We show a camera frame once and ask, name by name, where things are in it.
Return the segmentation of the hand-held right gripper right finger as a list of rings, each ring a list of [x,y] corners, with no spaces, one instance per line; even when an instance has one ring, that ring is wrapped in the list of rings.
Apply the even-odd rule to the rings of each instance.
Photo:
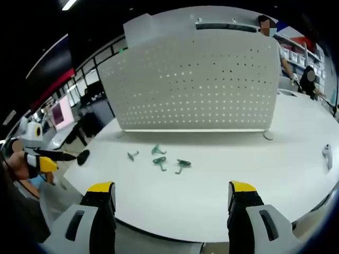
[[[229,253],[296,253],[301,242],[292,224],[255,187],[230,181],[228,188]]]

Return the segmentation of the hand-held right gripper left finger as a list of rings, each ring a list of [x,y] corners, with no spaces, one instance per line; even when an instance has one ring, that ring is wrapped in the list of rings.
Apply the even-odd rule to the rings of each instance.
[[[43,217],[47,253],[115,252],[114,182],[95,184],[85,195],[44,184]]]

